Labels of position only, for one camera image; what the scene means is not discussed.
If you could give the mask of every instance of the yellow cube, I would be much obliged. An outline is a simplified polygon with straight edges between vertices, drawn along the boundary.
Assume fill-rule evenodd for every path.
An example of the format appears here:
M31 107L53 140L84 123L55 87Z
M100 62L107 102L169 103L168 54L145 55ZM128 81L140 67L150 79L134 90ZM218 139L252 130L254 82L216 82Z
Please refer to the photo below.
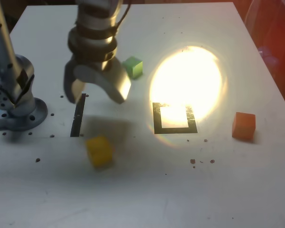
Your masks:
M113 149L107 138L98 136L87 140L85 143L88 157L95 168L99 168L112 162Z

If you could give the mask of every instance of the bright light spot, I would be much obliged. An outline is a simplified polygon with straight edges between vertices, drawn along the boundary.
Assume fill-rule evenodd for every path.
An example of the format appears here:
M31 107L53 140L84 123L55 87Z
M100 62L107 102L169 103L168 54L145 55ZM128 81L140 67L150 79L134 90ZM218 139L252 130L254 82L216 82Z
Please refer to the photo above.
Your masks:
M160 107L160 109L162 128L189 127L185 106Z
M211 52L199 47L189 47L168 58L153 77L150 100L170 106L191 105L195 119L204 118L215 107L221 91L216 62Z

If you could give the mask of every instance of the metal arm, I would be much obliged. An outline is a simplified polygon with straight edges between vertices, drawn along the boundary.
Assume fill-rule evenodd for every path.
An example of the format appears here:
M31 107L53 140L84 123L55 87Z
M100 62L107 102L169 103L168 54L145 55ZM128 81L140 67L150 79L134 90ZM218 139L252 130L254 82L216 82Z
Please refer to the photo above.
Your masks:
M126 100L131 82L127 72L115 58L115 35L120 25L116 23L116 16L122 2L77 1L76 26L68 36L68 46L73 56L66 65L64 79L65 93L70 102L78 101L85 83L99 85L119 104Z
M117 58L116 23L122 0L78 0L76 26L71 29L68 47L73 52L66 64L64 89L76 103L85 83L102 87L117 103L126 100L131 82ZM46 104L34 98L31 88L34 67L15 55L0 5L0 130L23 131L39 125L48 114Z
M0 5L0 130L28 130L46 118L46 104L32 94L33 80L32 63L14 53Z

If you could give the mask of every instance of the white table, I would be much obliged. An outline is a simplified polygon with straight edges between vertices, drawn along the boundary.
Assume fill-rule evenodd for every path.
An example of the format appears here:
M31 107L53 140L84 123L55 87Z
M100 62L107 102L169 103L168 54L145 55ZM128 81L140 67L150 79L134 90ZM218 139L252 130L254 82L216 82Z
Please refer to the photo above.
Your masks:
M133 5L117 57L142 59L144 75L122 105L87 85L85 136L70 138L75 105L60 95L75 18L76 6L27 7L11 34L35 67L34 96L55 115L32 135L0 132L0 228L285 228L285 102L234 5ZM167 64L175 54L186 64ZM194 103L198 133L154 134L152 102L171 94ZM254 143L231 137L235 112L256 115ZM103 171L84 144L97 133L115 147Z

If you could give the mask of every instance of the black tape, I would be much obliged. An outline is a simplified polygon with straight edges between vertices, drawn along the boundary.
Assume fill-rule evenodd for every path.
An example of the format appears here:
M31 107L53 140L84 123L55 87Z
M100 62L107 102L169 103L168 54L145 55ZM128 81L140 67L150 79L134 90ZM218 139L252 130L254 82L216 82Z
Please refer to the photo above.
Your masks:
M79 99L76 105L70 137L79 137L80 135L82 116L84 114L84 108L86 102L85 98L86 94L81 94L81 98Z
M186 114L188 127L175 127L175 128L163 128L161 107L169 106L168 104L153 103L153 122L154 122L154 134L180 134L180 133L197 133L192 107L186 106Z

